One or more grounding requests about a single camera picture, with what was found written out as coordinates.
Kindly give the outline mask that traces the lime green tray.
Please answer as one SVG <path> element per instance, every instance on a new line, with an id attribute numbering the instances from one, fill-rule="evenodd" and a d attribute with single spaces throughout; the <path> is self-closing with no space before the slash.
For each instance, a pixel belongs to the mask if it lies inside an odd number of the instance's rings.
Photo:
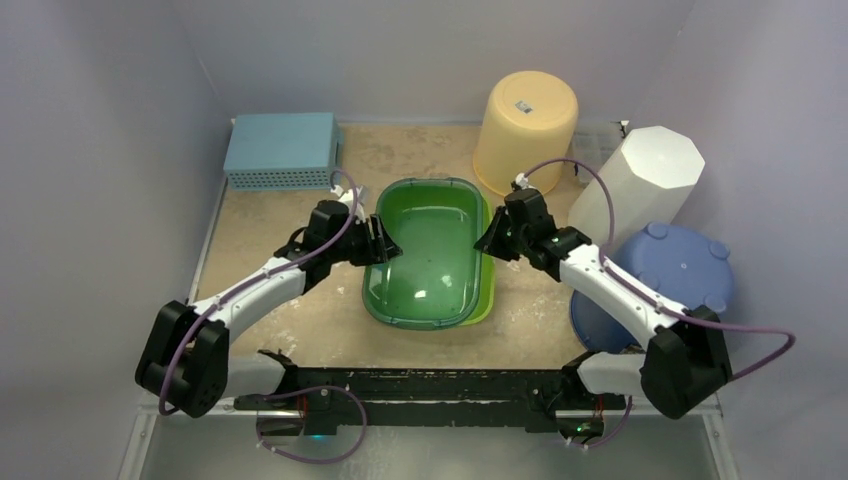
<path id="1" fill-rule="evenodd" d="M 491 222 L 491 210 L 479 191 L 454 193 L 444 233 L 444 266 L 439 284 L 444 318 L 452 325 L 470 325 L 486 317 L 494 300 L 494 261 L 474 248 Z"/>

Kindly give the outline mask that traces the cream printed bucket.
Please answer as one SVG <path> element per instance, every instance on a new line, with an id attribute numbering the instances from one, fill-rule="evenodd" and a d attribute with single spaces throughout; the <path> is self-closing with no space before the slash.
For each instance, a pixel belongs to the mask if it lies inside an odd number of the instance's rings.
<path id="1" fill-rule="evenodd" d="M 515 177 L 565 156 L 577 126 L 573 89 L 542 71 L 519 71 L 490 92 L 472 166 L 480 183 L 505 195 Z"/>

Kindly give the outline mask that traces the light blue perforated basket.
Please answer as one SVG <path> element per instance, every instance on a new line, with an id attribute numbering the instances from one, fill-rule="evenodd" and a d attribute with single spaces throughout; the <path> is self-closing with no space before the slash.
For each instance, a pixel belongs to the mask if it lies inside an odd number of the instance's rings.
<path id="1" fill-rule="evenodd" d="M 232 121 L 224 173 L 239 191 L 327 190 L 343 144 L 332 113 L 239 115 Z"/>

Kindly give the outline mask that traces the white octagonal large container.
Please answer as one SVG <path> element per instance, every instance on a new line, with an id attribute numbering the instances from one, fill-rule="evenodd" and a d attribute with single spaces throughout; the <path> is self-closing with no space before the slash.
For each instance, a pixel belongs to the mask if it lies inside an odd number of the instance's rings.
<path id="1" fill-rule="evenodd" d="M 578 196 L 568 224 L 613 253 L 651 222 L 669 223 L 698 183 L 705 160 L 687 136 L 663 126 L 631 131 L 599 170 L 614 207 L 596 180 Z"/>

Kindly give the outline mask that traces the blue round bucket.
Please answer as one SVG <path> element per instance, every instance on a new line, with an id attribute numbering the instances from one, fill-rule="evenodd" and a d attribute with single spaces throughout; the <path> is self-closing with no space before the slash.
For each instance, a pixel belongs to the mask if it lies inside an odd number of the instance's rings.
<path id="1" fill-rule="evenodd" d="M 652 290 L 689 309 L 706 306 L 723 315 L 735 290 L 729 248 L 692 229 L 651 222 L 609 255 Z M 572 327 L 590 351 L 620 353 L 637 340 L 581 293 L 570 302 Z"/>

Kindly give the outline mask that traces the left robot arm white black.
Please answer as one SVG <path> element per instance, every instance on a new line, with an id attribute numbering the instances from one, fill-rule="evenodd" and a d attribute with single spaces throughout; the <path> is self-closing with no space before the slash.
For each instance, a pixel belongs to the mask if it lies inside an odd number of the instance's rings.
<path id="1" fill-rule="evenodd" d="M 219 400 L 259 396 L 284 409 L 297 399 L 282 354 L 237 359 L 232 343 L 276 308 L 310 292 L 334 265 L 384 264 L 400 255 L 382 219 L 364 217 L 349 202 L 322 200 L 255 272 L 194 304 L 171 301 L 157 313 L 135 371 L 135 382 L 158 398 L 162 415 L 199 418 Z"/>

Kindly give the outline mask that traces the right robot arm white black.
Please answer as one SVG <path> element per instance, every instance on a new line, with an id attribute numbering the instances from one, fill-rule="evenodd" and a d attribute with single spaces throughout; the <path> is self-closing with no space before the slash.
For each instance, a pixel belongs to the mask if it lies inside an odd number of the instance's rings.
<path id="1" fill-rule="evenodd" d="M 592 300 L 641 347 L 639 354 L 590 351 L 568 363 L 561 392 L 569 404 L 584 407 L 602 394 L 642 397 L 679 419 L 732 380 L 716 312 L 689 309 L 603 258 L 584 233 L 556 225 L 538 190 L 507 195 L 474 247 L 504 261 L 527 259 Z"/>

